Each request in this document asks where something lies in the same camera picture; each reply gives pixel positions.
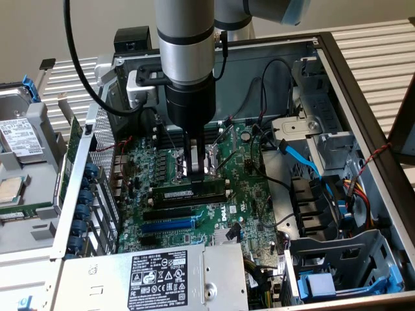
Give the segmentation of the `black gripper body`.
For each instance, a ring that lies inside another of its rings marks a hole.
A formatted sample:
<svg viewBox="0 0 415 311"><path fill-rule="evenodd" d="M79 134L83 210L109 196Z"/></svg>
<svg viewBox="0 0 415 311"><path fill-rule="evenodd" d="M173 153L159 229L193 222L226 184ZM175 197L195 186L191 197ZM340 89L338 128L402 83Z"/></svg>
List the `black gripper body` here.
<svg viewBox="0 0 415 311"><path fill-rule="evenodd" d="M204 127L216 112L215 79L188 85L166 85L167 112L172 123L183 131L187 177L203 178L205 159Z"/></svg>

